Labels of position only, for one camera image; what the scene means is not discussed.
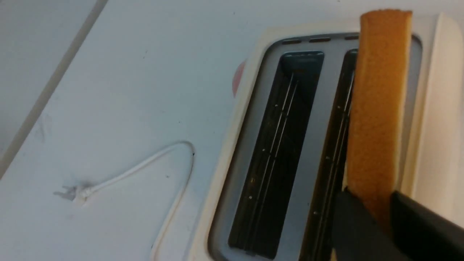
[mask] slice of toast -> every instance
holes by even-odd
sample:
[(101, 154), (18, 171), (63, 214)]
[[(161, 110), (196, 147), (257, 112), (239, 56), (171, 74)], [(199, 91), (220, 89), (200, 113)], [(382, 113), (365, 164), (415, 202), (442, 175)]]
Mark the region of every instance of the slice of toast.
[(347, 148), (348, 189), (388, 230), (399, 174), (412, 12), (361, 16)]

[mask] white cable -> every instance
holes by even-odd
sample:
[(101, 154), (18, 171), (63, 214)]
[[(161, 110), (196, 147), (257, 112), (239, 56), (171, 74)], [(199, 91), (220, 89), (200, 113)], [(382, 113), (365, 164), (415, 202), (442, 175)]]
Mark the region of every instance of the white cable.
[(157, 160), (158, 158), (160, 158), (161, 156), (165, 155), (166, 153), (169, 153), (171, 152), (172, 150), (174, 150), (176, 147), (178, 146), (182, 146), (182, 145), (186, 145), (189, 149), (190, 149), (190, 152), (192, 154), (192, 160), (191, 160), (191, 168), (193, 167), (193, 155), (195, 154), (195, 151), (194, 151), (194, 148), (193, 148), (193, 144), (189, 141), (185, 141), (185, 140), (181, 140), (181, 141), (178, 141), (174, 144), (171, 144), (169, 146), (166, 146), (164, 147), (163, 149), (157, 151), (155, 154), (153, 154), (151, 157), (147, 158), (146, 160), (140, 162), (138, 165), (136, 165), (135, 167), (129, 169), (128, 171), (122, 173), (121, 175), (117, 176), (117, 177), (114, 177), (112, 179), (109, 179), (105, 182), (102, 182), (98, 185), (95, 185), (95, 186), (92, 186), (92, 187), (87, 187), (87, 188), (81, 188), (77, 191), (76, 193), (76, 198), (80, 198), (80, 200), (84, 200), (86, 201), (87, 198), (89, 198), (92, 194), (94, 194), (95, 192), (105, 188), (105, 187), (108, 187), (122, 179), (125, 179), (127, 177), (129, 177), (130, 175), (136, 173), (137, 171), (139, 171), (140, 169), (146, 167), (148, 164), (152, 163), (153, 161)]
[(174, 213), (176, 212), (177, 210), (177, 207), (179, 205), (179, 202), (181, 200), (181, 198), (184, 196), (184, 192), (185, 192), (185, 189), (187, 187), (187, 184), (188, 184), (188, 181), (190, 180), (190, 175), (192, 174), (192, 170), (193, 170), (193, 162), (194, 162), (194, 155), (195, 155), (195, 149), (193, 147), (193, 144), (189, 141), (185, 141), (185, 140), (181, 140), (181, 141), (178, 141), (174, 144), (171, 144), (169, 146), (166, 146), (164, 147), (163, 149), (159, 150), (158, 152), (156, 152), (155, 154), (153, 154), (153, 156), (147, 158), (146, 160), (142, 161), (141, 163), (139, 163), (138, 165), (136, 165), (135, 167), (129, 169), (128, 171), (122, 173), (121, 175), (115, 177), (115, 178), (112, 178), (112, 179), (109, 179), (99, 185), (96, 185), (96, 186), (93, 186), (93, 187), (87, 187), (87, 188), (78, 188), (77, 191), (76, 191), (76, 199), (81, 201), (81, 202), (85, 202), (87, 200), (87, 198), (89, 198), (93, 193), (105, 188), (105, 187), (108, 187), (124, 178), (127, 178), (129, 177), (130, 175), (136, 173), (137, 171), (139, 171), (140, 169), (146, 167), (148, 164), (152, 163), (153, 161), (155, 161), (156, 159), (160, 158), (161, 156), (171, 152), (172, 150), (174, 150), (176, 147), (180, 147), (180, 146), (187, 146), (189, 149), (190, 149), (190, 152), (191, 152), (191, 161), (190, 161), (190, 169), (189, 169), (189, 172), (188, 172), (188, 176), (187, 178), (185, 179), (185, 182), (183, 183), (183, 185), (180, 187), (179, 189), (179, 192), (177, 192), (177, 195), (174, 199), (174, 202), (172, 203), (171, 205), (171, 208), (169, 209), (168, 211), (168, 214), (166, 215), (166, 218), (164, 219), (164, 222), (163, 222), (163, 225), (161, 226), (161, 229), (160, 231), (158, 232), (158, 235), (156, 237), (156, 240), (155, 242), (153, 243), (152, 245), (152, 249), (151, 249), (151, 253), (150, 253), (150, 260), (151, 261), (154, 261), (154, 260), (157, 260), (157, 257), (156, 257), (156, 254), (158, 252), (158, 249), (161, 245), (161, 241), (168, 229), (168, 226), (169, 226), (169, 223), (171, 222), (171, 219), (172, 217), (174, 216)]

